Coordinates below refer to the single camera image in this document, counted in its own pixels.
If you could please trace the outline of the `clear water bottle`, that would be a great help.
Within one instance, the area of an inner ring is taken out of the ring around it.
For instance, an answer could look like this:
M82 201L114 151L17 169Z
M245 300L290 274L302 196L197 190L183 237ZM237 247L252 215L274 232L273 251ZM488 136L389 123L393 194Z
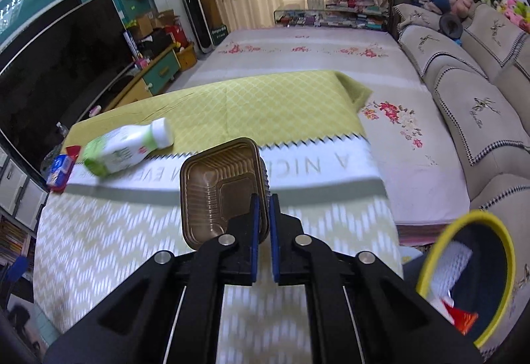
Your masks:
M53 159L60 154L62 144L69 132L69 129L61 122L57 122L56 127L57 130L53 131L51 136L47 138L47 142L51 144L51 149L40 163L39 168L42 174L50 169Z

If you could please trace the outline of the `black television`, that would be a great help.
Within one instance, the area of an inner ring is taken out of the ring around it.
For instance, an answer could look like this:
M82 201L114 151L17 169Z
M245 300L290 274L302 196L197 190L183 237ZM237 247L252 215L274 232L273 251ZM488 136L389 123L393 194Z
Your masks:
M114 0L90 0L67 12L1 70L1 132L33 169L67 128L133 62Z

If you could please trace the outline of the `brown plastic tray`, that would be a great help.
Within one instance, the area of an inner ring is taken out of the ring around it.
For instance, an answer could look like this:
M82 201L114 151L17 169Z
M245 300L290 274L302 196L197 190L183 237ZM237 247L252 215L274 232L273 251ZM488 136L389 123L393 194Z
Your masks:
M251 196L260 201L260 235L270 232L269 179L257 144L246 137L204 150L183 162L180 194L183 237L197 250L226 233L228 221L250 209Z

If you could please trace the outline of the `red snack wrapper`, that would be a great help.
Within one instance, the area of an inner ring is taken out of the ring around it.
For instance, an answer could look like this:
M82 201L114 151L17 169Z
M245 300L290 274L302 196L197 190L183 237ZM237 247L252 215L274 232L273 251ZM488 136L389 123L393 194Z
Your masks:
M461 310L457 307L452 307L446 301L442 301L442 304L448 312L449 321L453 326L462 334L467 335L473 328L479 318L478 313L472 313L465 310Z

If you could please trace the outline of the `black tower fan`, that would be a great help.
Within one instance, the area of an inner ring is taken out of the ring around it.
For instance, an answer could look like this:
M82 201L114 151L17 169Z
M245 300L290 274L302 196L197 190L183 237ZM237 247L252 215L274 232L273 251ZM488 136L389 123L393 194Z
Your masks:
M198 50L203 55L210 53L213 50L213 41L200 0L182 1Z

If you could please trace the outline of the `red tissue box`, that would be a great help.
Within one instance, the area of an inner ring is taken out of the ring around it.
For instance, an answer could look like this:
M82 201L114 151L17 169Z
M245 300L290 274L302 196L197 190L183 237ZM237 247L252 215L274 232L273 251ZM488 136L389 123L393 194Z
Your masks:
M55 156L49 169L46 184L53 193L62 193L81 153L80 145L68 146L64 154Z

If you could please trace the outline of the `green white drink bottle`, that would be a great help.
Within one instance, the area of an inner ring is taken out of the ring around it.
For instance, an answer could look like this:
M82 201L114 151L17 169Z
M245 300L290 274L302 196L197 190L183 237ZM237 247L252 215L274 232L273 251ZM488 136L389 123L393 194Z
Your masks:
M146 126L121 126L89 141L82 148L81 162L96 177L107 177L135 166L155 150L171 147L173 142L165 117Z

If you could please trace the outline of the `yellow rimmed dark trash bin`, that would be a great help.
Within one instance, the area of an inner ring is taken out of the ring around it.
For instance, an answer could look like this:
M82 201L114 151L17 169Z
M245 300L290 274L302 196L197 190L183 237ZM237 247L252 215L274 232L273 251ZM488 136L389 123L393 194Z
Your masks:
M465 335L477 348L491 338L506 314L516 275L516 255L507 227L494 214L473 210L449 224L426 255L419 258L416 292L448 316L442 300L428 300L429 281L438 258L451 241L472 249L472 257L451 292L457 307L479 318Z

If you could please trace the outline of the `tv cabinet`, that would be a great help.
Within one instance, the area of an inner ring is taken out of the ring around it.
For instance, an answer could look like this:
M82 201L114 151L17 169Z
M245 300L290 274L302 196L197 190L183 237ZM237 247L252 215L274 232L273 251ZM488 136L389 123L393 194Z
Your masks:
M181 69L176 55L176 49L180 46L179 43L172 43L164 49L145 69L137 73L102 111L107 112L161 93Z

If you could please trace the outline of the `beige sofa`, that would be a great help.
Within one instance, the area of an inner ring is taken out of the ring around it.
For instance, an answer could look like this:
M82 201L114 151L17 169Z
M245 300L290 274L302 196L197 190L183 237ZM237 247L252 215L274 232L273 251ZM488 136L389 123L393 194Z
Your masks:
M493 363L526 363L529 344L529 36L485 3L472 6L459 43L442 18L395 5L396 40L451 133L470 207L506 226L515 247L507 311L480 347Z

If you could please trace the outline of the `patterned tablecloth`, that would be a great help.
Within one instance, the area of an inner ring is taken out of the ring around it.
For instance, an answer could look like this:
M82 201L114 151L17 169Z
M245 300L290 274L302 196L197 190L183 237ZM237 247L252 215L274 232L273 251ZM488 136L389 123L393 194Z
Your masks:
M371 90L336 71L228 79L75 125L67 145L165 118L173 144L107 178L74 166L42 211L33 274L42 337L63 339L154 253L189 253L247 211L259 185L334 251L401 272L385 184L360 110Z

